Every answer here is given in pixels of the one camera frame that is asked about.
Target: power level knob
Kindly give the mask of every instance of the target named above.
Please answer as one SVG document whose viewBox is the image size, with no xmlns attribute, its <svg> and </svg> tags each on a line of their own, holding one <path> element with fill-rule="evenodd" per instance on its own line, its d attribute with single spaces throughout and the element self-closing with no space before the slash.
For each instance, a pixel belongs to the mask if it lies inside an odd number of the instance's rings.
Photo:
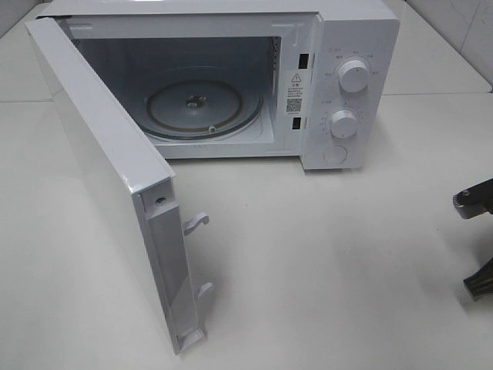
<svg viewBox="0 0 493 370">
<path fill-rule="evenodd" d="M 330 131 L 339 139 L 353 136 L 357 130 L 357 118 L 350 110 L 340 110 L 330 118 Z"/>
<path fill-rule="evenodd" d="M 348 93 L 357 93 L 368 85 L 370 71 L 361 59 L 346 61 L 338 71 L 340 87 Z"/>
</svg>

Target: warning label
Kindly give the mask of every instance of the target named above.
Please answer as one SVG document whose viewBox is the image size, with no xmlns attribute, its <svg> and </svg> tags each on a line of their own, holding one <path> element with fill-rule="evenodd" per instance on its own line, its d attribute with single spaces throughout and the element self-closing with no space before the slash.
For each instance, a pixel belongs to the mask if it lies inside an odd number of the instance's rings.
<svg viewBox="0 0 493 370">
<path fill-rule="evenodd" d="M 295 69 L 288 71 L 285 79 L 285 113 L 300 115 L 304 110 L 304 90 L 306 90 L 308 78 L 306 71 Z"/>
</svg>

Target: microwave oven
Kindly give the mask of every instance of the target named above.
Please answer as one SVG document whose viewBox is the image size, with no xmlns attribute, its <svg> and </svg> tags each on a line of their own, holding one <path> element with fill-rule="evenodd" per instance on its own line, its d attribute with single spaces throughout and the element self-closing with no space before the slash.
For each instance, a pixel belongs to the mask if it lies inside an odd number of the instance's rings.
<svg viewBox="0 0 493 370">
<path fill-rule="evenodd" d="M 54 0 L 26 27 L 88 189 L 175 353 L 203 338 L 166 159 L 363 163 L 399 29 L 381 0 Z"/>
</svg>

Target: white countertop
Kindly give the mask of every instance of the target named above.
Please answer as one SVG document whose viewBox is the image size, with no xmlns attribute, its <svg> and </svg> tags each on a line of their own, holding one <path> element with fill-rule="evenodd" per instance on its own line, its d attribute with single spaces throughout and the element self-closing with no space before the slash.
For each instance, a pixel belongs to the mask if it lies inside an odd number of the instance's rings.
<svg viewBox="0 0 493 370">
<path fill-rule="evenodd" d="M 0 368 L 490 369 L 493 299 L 462 279 L 491 217 L 451 197 L 491 177 L 490 94 L 385 96 L 366 166 L 180 160 L 208 339 L 172 354 L 82 186 L 52 103 L 0 104 Z"/>
<path fill-rule="evenodd" d="M 491 86 L 409 5 L 386 0 L 401 19 L 384 95 L 486 93 Z M 0 102 L 50 100 L 23 22 L 35 7 L 0 39 Z"/>
</svg>

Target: microwave door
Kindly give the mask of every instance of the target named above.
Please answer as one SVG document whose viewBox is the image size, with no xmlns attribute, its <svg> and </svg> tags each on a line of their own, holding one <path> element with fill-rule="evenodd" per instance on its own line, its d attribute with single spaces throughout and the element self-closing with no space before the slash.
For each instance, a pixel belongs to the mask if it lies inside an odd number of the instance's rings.
<svg viewBox="0 0 493 370">
<path fill-rule="evenodd" d="M 86 187 L 181 352 L 203 338 L 183 238 L 207 217 L 182 224 L 173 171 L 58 23 L 26 27 Z"/>
</svg>

